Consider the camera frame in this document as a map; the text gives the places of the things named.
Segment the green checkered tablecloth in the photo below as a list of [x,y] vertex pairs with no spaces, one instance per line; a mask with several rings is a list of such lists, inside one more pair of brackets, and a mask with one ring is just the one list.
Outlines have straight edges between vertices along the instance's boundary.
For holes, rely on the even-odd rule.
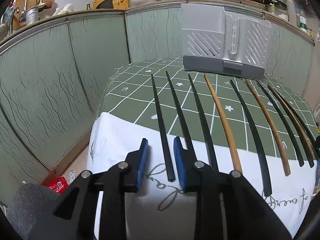
[[[154,130],[159,130],[151,82],[151,74],[153,74],[161,104],[161,111],[164,118],[166,132],[167,134],[183,137],[165,73],[168,71],[170,77],[172,78],[172,84],[176,90],[181,108],[183,110],[191,138],[193,140],[204,142],[195,99],[188,79],[188,74],[190,74],[201,100],[208,126],[211,131],[213,143],[215,145],[227,147],[228,143],[219,113],[215,107],[209,88],[204,80],[203,73],[186,72],[183,71],[182,68],[182,57],[178,57],[150,59],[129,64],[117,69],[117,74],[112,77],[110,83],[104,91],[104,95],[102,96],[99,106],[98,116],[100,116],[101,112],[108,112],[126,121]],[[237,148],[256,152],[256,147],[249,124],[244,115],[244,111],[239,99],[230,84],[230,79],[232,79],[236,84],[240,94],[249,108],[261,137],[265,154],[280,157],[279,150],[276,146],[268,122],[254,96],[244,83],[244,80],[212,73],[209,73],[208,76],[220,99],[221,105],[224,108],[236,141]],[[260,95],[264,105],[266,106],[276,125],[281,140],[283,141],[283,146],[286,148],[288,158],[296,160],[295,151],[290,137],[278,113],[256,82],[251,82],[257,93]],[[292,107],[301,116],[302,120],[316,137],[317,129],[315,121],[307,102],[298,95],[294,94],[290,88],[284,86],[275,78],[264,76],[262,82],[265,84],[265,88],[267,88],[266,84],[269,83],[280,94],[283,95],[287,102],[292,104]],[[276,103],[279,105],[284,116],[291,125],[292,131],[297,138],[297,142],[304,156],[304,160],[307,160],[297,131],[284,112],[280,103],[277,100]]]

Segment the silver bolt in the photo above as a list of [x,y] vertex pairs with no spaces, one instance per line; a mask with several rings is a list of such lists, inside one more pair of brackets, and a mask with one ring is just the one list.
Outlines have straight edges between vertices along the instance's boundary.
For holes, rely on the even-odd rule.
[[81,172],[81,177],[84,178],[84,179],[89,177],[90,175],[91,175],[90,171],[82,171]]
[[231,175],[234,177],[234,178],[239,178],[241,177],[241,173],[239,171],[231,171]]
[[201,162],[201,161],[196,161],[195,162],[195,166],[197,167],[197,168],[203,168],[204,167],[204,163],[203,162]]
[[128,163],[126,163],[126,162],[120,162],[120,163],[118,164],[118,167],[121,168],[121,169],[125,169],[125,168],[128,167]]

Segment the black chopstick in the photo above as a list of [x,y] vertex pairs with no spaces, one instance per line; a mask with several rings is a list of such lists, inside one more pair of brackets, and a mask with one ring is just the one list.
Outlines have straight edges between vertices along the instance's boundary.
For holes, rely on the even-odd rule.
[[234,82],[232,80],[230,80],[231,85],[234,89],[234,91],[236,92],[239,101],[242,105],[243,111],[245,116],[247,117],[249,126],[250,126],[250,130],[252,133],[252,137],[254,140],[254,144],[256,146],[257,149],[257,154],[258,154],[258,159],[259,159],[259,164],[260,164],[260,170],[261,170],[261,176],[262,176],[262,184],[263,184],[263,191],[264,191],[264,195],[265,197],[268,197],[272,194],[272,188],[271,188],[271,179],[270,179],[270,173],[269,173],[269,168],[268,168],[268,163],[267,163],[267,159],[266,159],[266,154],[264,152],[263,149],[263,145],[257,130],[257,127],[253,121],[253,118],[250,114],[250,111],[247,107],[247,105],[245,104],[245,101],[243,100],[242,96],[240,95],[236,85],[234,84]]
[[193,84],[193,81],[191,79],[191,76],[188,75],[188,77],[189,77],[189,81],[190,81],[190,84],[191,84],[191,87],[192,87],[193,96],[195,97],[197,109],[198,109],[198,112],[199,112],[199,118],[200,118],[200,122],[201,122],[202,133],[203,133],[203,136],[204,136],[205,146],[207,148],[209,165],[215,171],[219,171],[217,158],[216,158],[216,154],[215,154],[213,143],[212,143],[211,133],[210,133],[210,130],[209,130],[209,127],[208,127],[208,124],[207,124],[207,119],[205,118],[204,111],[203,111],[203,108],[202,108],[198,93],[196,91],[195,85]]
[[153,74],[151,74],[151,80],[152,80],[152,87],[153,87],[153,95],[154,95],[155,103],[156,103],[156,113],[157,113],[159,132],[160,132],[161,143],[162,143],[162,150],[163,150],[163,155],[164,155],[165,169],[167,172],[168,181],[173,182],[176,180],[176,177],[175,177],[174,171],[173,171],[172,159],[171,159],[171,155],[170,155],[167,134],[165,132],[164,121],[163,121],[163,117],[162,117],[160,102],[159,102],[158,93],[157,93],[157,89],[156,89],[155,79],[153,78]]
[[302,126],[302,128],[305,130],[311,145],[313,147],[313,150],[316,152],[318,158],[320,158],[320,152],[318,147],[316,146],[316,141],[312,135],[312,133],[310,132],[309,128],[305,125],[305,123],[303,122],[303,120],[301,119],[300,115],[298,115],[298,113],[295,111],[295,109],[293,109],[293,107],[284,99],[282,98],[283,101],[286,103],[286,105],[289,107],[289,109],[291,110],[291,112],[293,112],[293,114],[295,115],[295,117],[298,119],[300,125]]
[[295,118],[292,116],[294,114],[290,111],[289,107],[284,102],[283,98],[281,98],[278,95],[278,93],[276,93],[269,84],[268,84],[268,89],[276,97],[276,99],[278,99],[278,101],[280,102],[282,108],[286,112],[287,116],[290,118],[290,121],[292,122],[292,124],[293,124],[294,128],[296,129],[296,131],[298,133],[298,136],[300,138],[300,141],[301,141],[302,147],[304,149],[304,152],[306,154],[309,166],[310,166],[310,168],[312,168],[315,165],[314,162],[313,162],[312,152],[310,152],[310,150],[309,150],[309,147],[307,145],[308,142],[304,138],[303,131],[300,129],[299,124],[296,122]]
[[193,145],[192,145],[191,136],[190,136],[190,133],[189,133],[189,130],[188,130],[186,119],[183,116],[183,112],[182,112],[182,109],[181,109],[177,94],[176,94],[176,92],[175,92],[175,90],[173,88],[173,85],[172,85],[172,82],[171,82],[171,79],[170,79],[170,76],[169,76],[168,72],[166,71],[165,73],[166,73],[167,78],[168,78],[168,82],[169,82],[169,86],[170,86],[170,89],[171,89],[173,101],[174,101],[174,104],[176,106],[177,114],[178,114],[179,121],[180,121],[181,130],[182,130],[182,134],[183,134],[183,137],[185,139],[187,149],[191,153],[193,153],[194,157],[196,158],[196,153],[195,153],[195,150],[194,150]]
[[300,147],[298,145],[298,142],[292,132],[292,129],[288,123],[288,121],[286,120],[286,118],[284,117],[283,113],[281,112],[280,108],[278,107],[278,105],[276,104],[276,102],[274,101],[274,99],[271,97],[271,95],[265,90],[265,88],[260,84],[260,82],[257,82],[258,86],[261,88],[261,90],[263,91],[263,93],[267,96],[267,98],[270,100],[270,103],[273,104],[273,107],[275,108],[275,110],[277,111],[277,113],[279,114],[280,119],[282,120],[285,128],[287,129],[287,132],[289,134],[290,140],[292,142],[292,145],[294,147],[294,150],[296,152],[297,155],[297,160],[299,162],[299,166],[302,167],[304,165],[304,160],[302,157],[302,153],[300,151]]

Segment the wooden cutting board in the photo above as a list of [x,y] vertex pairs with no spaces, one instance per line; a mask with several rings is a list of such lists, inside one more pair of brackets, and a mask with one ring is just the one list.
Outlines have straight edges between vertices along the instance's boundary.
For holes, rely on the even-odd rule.
[[[36,6],[36,1],[37,0],[27,0],[27,6],[26,6],[27,10],[33,6]],[[23,7],[24,7],[24,0],[16,0],[14,6],[19,7],[19,13],[15,12],[13,16],[13,30],[16,30],[26,25],[26,22],[19,23],[20,13],[23,11]]]

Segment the red plastic bag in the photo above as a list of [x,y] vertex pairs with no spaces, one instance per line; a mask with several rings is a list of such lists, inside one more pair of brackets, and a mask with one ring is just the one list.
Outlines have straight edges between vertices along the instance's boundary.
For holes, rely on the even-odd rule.
[[59,177],[52,181],[47,187],[61,194],[68,187],[68,183],[64,177]]

